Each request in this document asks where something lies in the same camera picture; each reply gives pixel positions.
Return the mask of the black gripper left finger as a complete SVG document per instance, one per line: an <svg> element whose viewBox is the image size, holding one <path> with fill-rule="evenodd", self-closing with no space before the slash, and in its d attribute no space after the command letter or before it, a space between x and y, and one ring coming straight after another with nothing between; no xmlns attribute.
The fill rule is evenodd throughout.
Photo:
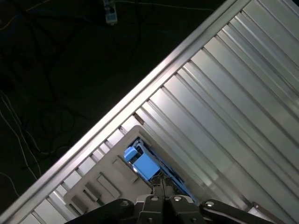
<svg viewBox="0 0 299 224"><path fill-rule="evenodd" d="M153 178L152 193L142 195L142 202L116 199L70 221L71 224L161 224L164 189L160 176Z"/></svg>

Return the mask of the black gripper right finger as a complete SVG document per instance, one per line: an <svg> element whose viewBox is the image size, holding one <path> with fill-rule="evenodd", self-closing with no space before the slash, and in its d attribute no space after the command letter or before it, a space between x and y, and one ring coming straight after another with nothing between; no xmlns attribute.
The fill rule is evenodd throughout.
<svg viewBox="0 0 299 224"><path fill-rule="evenodd" d="M166 220L175 224L271 224L272 221L252 215L223 202L208 199L196 205L172 178L164 178Z"/></svg>

